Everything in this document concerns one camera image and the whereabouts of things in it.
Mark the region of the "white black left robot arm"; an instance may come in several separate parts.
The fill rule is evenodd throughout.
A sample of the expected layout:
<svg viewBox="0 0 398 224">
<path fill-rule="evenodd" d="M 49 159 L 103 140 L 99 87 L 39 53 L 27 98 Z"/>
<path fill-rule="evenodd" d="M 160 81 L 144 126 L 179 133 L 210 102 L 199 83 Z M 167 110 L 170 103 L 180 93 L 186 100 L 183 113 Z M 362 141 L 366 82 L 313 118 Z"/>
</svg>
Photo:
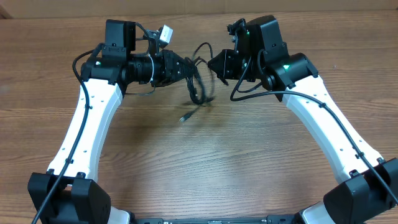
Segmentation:
<svg viewBox="0 0 398 224">
<path fill-rule="evenodd" d="M 45 173 L 33 173 L 28 192 L 36 208 L 33 222 L 135 223 L 135 216 L 115 208 L 98 185 L 98 166 L 112 118 L 130 83 L 169 86 L 197 68 L 167 45 L 173 30 L 144 30 L 144 53 L 136 53 L 138 22 L 106 21 L 105 40 L 79 56 L 72 70 L 80 83 L 75 113 Z"/>
</svg>

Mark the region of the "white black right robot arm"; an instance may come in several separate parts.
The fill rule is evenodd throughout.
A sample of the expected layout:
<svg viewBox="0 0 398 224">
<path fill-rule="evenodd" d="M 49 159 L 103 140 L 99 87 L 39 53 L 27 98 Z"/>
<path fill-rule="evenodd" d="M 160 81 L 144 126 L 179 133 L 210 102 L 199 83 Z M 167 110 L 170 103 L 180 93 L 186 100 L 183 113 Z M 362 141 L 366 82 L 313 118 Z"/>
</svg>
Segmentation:
<svg viewBox="0 0 398 224">
<path fill-rule="evenodd" d="M 385 160 L 354 129 L 333 101 L 314 64 L 289 54 L 277 19 L 240 19 L 227 26 L 234 48 L 210 60 L 224 83 L 253 82 L 274 95 L 308 129 L 328 159 L 337 186 L 321 201 L 267 223 L 365 223 L 397 205 L 397 159 Z"/>
</svg>

